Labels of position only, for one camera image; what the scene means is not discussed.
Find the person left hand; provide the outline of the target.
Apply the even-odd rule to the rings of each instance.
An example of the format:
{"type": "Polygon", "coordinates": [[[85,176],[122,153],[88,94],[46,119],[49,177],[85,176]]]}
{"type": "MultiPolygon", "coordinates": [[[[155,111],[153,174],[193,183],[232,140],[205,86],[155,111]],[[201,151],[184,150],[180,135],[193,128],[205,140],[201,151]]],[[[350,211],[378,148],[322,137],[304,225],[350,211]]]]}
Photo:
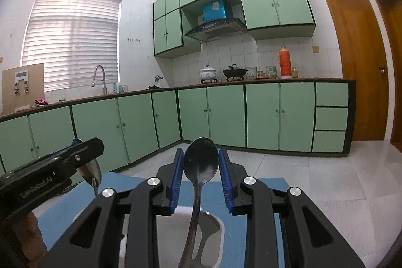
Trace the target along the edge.
{"type": "Polygon", "coordinates": [[[23,254],[29,261],[28,267],[37,267],[48,252],[37,217],[30,212],[16,221],[12,228],[21,243],[23,254]]]}

